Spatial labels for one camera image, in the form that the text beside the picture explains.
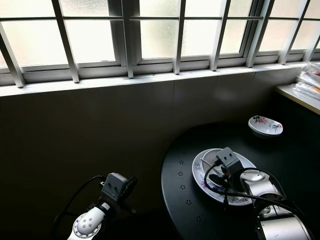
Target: window sill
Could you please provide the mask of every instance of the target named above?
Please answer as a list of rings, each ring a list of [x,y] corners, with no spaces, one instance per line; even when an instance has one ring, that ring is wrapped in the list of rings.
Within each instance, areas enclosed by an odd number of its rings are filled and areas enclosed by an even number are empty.
[[[21,95],[21,94],[34,94],[34,93],[44,93],[44,92],[87,89],[87,88],[103,88],[103,87],[110,87],[110,86],[155,83],[155,82],[165,82],[165,81],[172,81],[172,80],[214,77],[214,76],[252,73],[252,72],[256,73],[261,71],[299,69],[304,65],[305,65],[304,62],[289,62],[286,65],[281,65],[281,64],[255,65],[252,68],[248,68],[245,66],[238,66],[238,67],[220,68],[217,71],[211,71],[209,69],[184,71],[184,72],[181,72],[179,75],[175,75],[172,72],[136,75],[133,79],[128,79],[127,76],[120,76],[120,77],[83,79],[80,81],[80,83],[73,83],[73,81],[71,80],[31,83],[31,84],[27,84],[23,88],[17,88],[15,85],[10,85],[10,86],[0,87],[0,97]]]

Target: black table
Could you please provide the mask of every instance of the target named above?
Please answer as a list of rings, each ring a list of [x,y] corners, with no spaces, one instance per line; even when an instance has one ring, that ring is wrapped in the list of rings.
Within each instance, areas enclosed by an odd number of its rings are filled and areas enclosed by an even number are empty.
[[[225,147],[243,155],[258,168],[273,173],[288,198],[294,200],[309,219],[317,219],[320,211],[312,203],[319,194],[319,188],[314,185],[320,183],[319,158],[315,160],[312,156],[318,156],[318,149],[308,147],[286,130],[280,137],[263,140],[254,136],[247,124],[210,124],[178,137],[162,166],[164,202],[185,240],[258,239],[252,206],[230,206],[224,211],[223,204],[207,196],[193,178],[192,163],[197,154]],[[312,229],[312,232],[317,238],[318,230]]]

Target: frosted glass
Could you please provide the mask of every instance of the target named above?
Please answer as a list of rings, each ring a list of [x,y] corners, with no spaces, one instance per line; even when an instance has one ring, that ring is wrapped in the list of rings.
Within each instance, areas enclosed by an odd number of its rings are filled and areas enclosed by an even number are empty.
[[[275,0],[270,17],[296,18],[301,0]]]
[[[315,34],[318,22],[302,21],[291,49],[307,49]]]
[[[269,20],[259,51],[282,50],[294,21]]]
[[[252,0],[231,0],[229,17],[247,17],[251,8]]]
[[[7,68],[6,61],[5,61],[4,56],[2,55],[1,52],[0,52],[0,68]]]
[[[211,55],[217,20],[184,21],[181,56]]]
[[[67,20],[66,27],[76,63],[115,60],[110,21]]]
[[[311,0],[304,15],[305,18],[320,19],[320,1]]]
[[[220,54],[239,53],[246,24],[246,20],[226,21]]]
[[[142,58],[173,57],[177,25],[174,20],[141,21]]]
[[[178,16],[178,0],[140,0],[140,16]]]
[[[60,0],[64,16],[109,16],[107,0]]]
[[[53,16],[51,0],[0,0],[0,18]]]
[[[68,63],[55,20],[6,21],[2,25],[20,66]]]
[[[219,17],[222,0],[186,0],[186,17]]]

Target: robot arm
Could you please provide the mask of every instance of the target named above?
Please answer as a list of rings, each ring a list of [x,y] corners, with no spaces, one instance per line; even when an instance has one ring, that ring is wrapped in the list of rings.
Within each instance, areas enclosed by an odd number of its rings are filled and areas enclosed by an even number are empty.
[[[110,173],[106,181],[101,183],[103,188],[100,203],[74,221],[67,240],[98,239],[107,222],[120,212],[123,201],[136,183],[135,177],[126,179],[118,173]]]
[[[312,239],[305,225],[294,213],[276,204],[270,204],[270,201],[280,203],[286,200],[277,180],[260,170],[244,168],[229,147],[217,153],[215,165],[222,165],[223,179],[227,180],[231,189],[260,197],[251,199],[257,213],[257,233],[260,240]]]

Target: window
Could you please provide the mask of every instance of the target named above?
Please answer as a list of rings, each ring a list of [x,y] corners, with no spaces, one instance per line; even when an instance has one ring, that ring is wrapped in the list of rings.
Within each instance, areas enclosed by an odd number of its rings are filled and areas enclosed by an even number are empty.
[[[320,1],[307,3],[0,0],[0,86],[10,72],[23,87],[319,60]]]

